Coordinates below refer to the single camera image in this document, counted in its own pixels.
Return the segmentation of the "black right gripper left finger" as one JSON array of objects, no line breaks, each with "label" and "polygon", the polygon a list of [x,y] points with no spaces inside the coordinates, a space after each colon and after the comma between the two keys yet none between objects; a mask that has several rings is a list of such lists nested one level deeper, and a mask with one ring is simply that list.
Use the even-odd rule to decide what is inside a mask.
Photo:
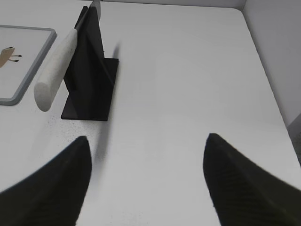
[{"label": "black right gripper left finger", "polygon": [[76,225],[90,178],[90,146],[80,136],[39,170],[0,193],[0,224]]}]

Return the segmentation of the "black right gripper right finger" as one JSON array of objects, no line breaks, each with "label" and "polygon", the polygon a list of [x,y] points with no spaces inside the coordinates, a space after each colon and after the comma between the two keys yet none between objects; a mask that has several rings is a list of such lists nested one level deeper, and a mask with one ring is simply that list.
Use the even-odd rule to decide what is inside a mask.
[{"label": "black right gripper right finger", "polygon": [[301,191],[259,167],[216,133],[206,140],[203,173],[222,226],[301,224]]}]

